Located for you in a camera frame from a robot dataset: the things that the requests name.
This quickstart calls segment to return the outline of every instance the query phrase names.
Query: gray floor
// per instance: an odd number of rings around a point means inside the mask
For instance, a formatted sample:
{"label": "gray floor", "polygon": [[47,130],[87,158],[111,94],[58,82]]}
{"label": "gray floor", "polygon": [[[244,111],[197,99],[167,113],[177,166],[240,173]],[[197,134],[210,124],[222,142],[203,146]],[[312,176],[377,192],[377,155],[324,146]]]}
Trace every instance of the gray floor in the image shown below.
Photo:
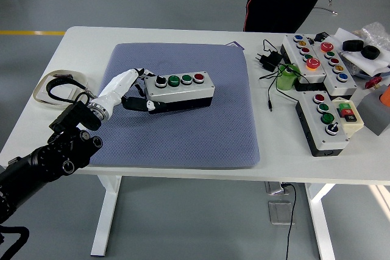
{"label": "gray floor", "polygon": [[[317,6],[327,8],[327,0]],[[231,30],[243,27],[246,0],[0,0],[0,30],[72,26]],[[390,31],[389,0],[334,0],[314,9],[300,32]],[[0,35],[0,148],[61,37]],[[319,259],[305,192],[298,190],[289,259]],[[6,225],[30,239],[14,259],[90,259],[104,189],[73,175],[45,186]],[[276,200],[292,201],[292,195]],[[125,178],[107,259],[284,259],[287,227],[271,225],[263,182]],[[324,209],[337,259],[387,259],[389,220],[366,186],[336,186]],[[0,254],[15,238],[8,236]]]}

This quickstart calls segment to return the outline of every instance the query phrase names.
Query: button panel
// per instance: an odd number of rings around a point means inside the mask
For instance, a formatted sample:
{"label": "button panel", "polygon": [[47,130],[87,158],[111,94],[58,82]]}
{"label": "button panel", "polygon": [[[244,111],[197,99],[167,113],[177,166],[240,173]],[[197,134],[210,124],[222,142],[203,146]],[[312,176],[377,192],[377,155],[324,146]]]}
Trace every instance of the button panel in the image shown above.
{"label": "button panel", "polygon": [[[167,85],[159,86],[164,79]],[[145,78],[146,98],[167,104],[211,98],[214,90],[214,83],[206,71]]]}
{"label": "button panel", "polygon": [[296,106],[313,156],[336,155],[349,139],[326,91],[301,92]]}
{"label": "button panel", "polygon": [[360,117],[355,104],[351,100],[345,100],[338,97],[332,101],[332,104],[338,112],[341,126],[348,138],[350,138],[356,131],[363,128],[364,122]]}
{"label": "button panel", "polygon": [[356,83],[334,46],[330,42],[317,42],[311,47],[326,73],[324,85],[329,95],[331,97],[353,95],[357,88]]}
{"label": "button panel", "polygon": [[[300,73],[305,76],[298,77],[299,83],[310,84],[322,83],[325,79],[325,72],[321,66],[321,61],[318,61],[313,48],[310,45],[308,38],[305,35],[287,34],[283,39],[283,48],[287,53],[290,63],[293,63],[299,68]],[[312,64],[309,58],[315,58],[317,62]]]}

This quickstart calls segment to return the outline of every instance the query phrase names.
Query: table leg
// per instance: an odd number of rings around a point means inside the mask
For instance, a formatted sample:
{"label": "table leg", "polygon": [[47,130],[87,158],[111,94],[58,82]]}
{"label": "table leg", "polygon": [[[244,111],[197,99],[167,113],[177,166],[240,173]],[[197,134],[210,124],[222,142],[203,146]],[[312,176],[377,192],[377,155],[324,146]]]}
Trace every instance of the table leg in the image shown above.
{"label": "table leg", "polygon": [[333,252],[327,220],[321,202],[321,198],[325,196],[334,185],[335,184],[305,184],[321,260],[335,260],[335,253]]}
{"label": "table leg", "polygon": [[105,188],[105,196],[93,241],[91,256],[105,255],[112,218],[115,211],[116,199],[118,198],[119,187],[122,179],[122,176],[114,175],[98,175],[98,177]]}

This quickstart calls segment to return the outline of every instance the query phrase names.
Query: white table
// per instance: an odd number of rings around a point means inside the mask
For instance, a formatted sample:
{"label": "white table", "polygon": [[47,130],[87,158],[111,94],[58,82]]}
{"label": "white table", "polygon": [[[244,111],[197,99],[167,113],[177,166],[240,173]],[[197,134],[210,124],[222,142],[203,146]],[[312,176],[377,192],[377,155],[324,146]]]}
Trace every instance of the white table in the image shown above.
{"label": "white table", "polygon": [[[251,169],[87,166],[78,170],[79,174],[98,175],[106,188],[92,255],[105,254],[121,177],[139,176],[306,183],[321,259],[335,258],[321,198],[334,184],[390,185],[390,164],[387,160],[390,157],[390,132],[376,136],[365,127],[354,134],[340,155],[312,157],[295,111],[295,102],[272,90],[274,111],[268,110],[267,88],[270,81],[258,78],[269,72],[261,69],[255,59],[257,53],[263,53],[265,38],[280,47],[283,34],[106,27],[72,27],[66,32],[42,76],[58,69],[79,71],[88,77],[88,87],[94,93],[99,89],[112,50],[119,43],[227,44],[237,41],[245,48],[260,148],[260,163]],[[368,93],[361,88],[352,97],[356,105]],[[297,96],[298,93],[290,91],[289,94]],[[37,103],[31,97],[0,154],[1,165],[6,167],[12,158],[25,156],[45,145],[52,134],[48,126],[60,112]]]}

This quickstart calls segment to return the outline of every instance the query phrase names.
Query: yellow floor line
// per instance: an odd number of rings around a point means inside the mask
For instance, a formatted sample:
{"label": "yellow floor line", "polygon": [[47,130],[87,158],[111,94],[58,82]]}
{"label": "yellow floor line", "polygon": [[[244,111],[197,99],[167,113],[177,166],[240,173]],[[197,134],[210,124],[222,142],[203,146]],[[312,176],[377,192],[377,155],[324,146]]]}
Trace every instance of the yellow floor line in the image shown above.
{"label": "yellow floor line", "polygon": [[50,30],[0,30],[0,35],[46,35],[64,36],[65,32],[55,32]]}

